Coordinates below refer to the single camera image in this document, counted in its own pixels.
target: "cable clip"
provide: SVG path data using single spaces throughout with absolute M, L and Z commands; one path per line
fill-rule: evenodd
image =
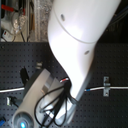
M 104 97 L 109 97 L 109 90 L 110 90 L 111 84 L 109 83 L 109 77 L 108 76 L 104 77 L 103 85 L 104 85 L 103 96 Z

